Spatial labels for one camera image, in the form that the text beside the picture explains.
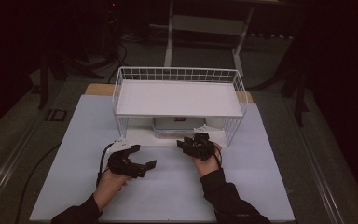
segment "wire rack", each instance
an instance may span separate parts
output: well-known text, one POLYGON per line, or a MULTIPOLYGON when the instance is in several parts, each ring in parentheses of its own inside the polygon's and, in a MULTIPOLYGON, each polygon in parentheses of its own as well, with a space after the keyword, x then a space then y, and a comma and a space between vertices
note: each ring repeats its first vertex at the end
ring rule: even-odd
POLYGON ((116 86, 113 94, 113 109, 120 136, 125 137, 129 126, 129 118, 117 116, 117 103, 121 93, 123 80, 164 80, 188 82, 231 83, 237 94, 242 117, 224 118, 223 130, 227 144, 233 139, 246 113, 248 98, 241 80, 241 74, 233 69, 185 68, 185 67, 120 67, 117 71, 116 86))

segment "human hand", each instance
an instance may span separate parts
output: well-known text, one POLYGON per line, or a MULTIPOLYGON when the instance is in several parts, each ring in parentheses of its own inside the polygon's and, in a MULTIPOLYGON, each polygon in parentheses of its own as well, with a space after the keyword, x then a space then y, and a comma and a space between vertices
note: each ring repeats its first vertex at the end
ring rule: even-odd
POLYGON ((100 183, 98 184, 98 187, 93 194, 100 212, 121 190, 121 187, 127 185, 127 181, 129 180, 131 180, 131 177, 126 175, 116 175, 109 169, 103 173, 100 183))
MULTIPOLYGON (((219 158, 222 147, 220 147, 217 143, 214 143, 214 155, 219 158)), ((201 159, 191 157, 191 160, 197 167, 197 171, 199 172, 200 178, 209 174, 210 172, 216 171, 219 169, 219 163, 214 156, 211 156, 208 160, 202 161, 201 159)))

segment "white paper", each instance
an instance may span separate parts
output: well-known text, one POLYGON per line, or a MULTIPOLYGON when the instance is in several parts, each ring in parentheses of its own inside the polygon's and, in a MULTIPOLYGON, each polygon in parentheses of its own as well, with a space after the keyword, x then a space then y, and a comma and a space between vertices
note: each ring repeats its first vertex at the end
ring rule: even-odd
MULTIPOLYGON (((103 149, 118 139, 111 97, 83 95, 50 168, 30 219, 50 221, 95 190, 103 149)), ((273 221, 294 220, 282 178, 256 104, 249 104, 231 145, 223 150, 227 181, 273 221)), ((157 160, 145 178, 133 179, 104 209, 101 221, 213 222, 194 164, 177 147, 141 147, 132 162, 157 160)))

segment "black sleeve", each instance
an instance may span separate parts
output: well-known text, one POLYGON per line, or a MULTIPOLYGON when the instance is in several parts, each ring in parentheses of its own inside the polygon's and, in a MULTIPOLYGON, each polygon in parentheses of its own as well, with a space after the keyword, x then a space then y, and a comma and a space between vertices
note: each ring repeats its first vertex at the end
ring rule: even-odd
POLYGON ((270 221, 249 203, 242 200, 233 183, 227 183, 223 169, 200 179, 204 198, 214 207, 219 224, 269 224, 270 221))
POLYGON ((72 206, 59 213, 51 220, 51 224, 94 224, 98 223, 101 214, 91 195, 80 206, 72 206))

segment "dark background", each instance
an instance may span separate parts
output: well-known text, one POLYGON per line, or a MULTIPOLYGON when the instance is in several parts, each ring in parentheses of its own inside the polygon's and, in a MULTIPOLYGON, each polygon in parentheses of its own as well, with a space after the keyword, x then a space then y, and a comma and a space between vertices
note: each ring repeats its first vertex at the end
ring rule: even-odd
MULTIPOLYGON (((220 1, 220 10, 212 11, 209 4, 181 2, 177 9, 184 13, 222 18, 241 17, 248 7, 220 1)), ((140 35, 147 36, 149 23, 168 22, 164 0, 0 1, 0 118, 33 87, 29 74, 39 67, 44 50, 59 49, 78 59, 87 58, 87 50, 106 51, 101 35, 111 37, 106 13, 112 3, 120 13, 109 20, 124 21, 140 35)), ((295 38, 282 65, 307 73, 307 87, 358 182, 358 1, 295 3, 307 7, 256 5, 249 34, 295 38)))

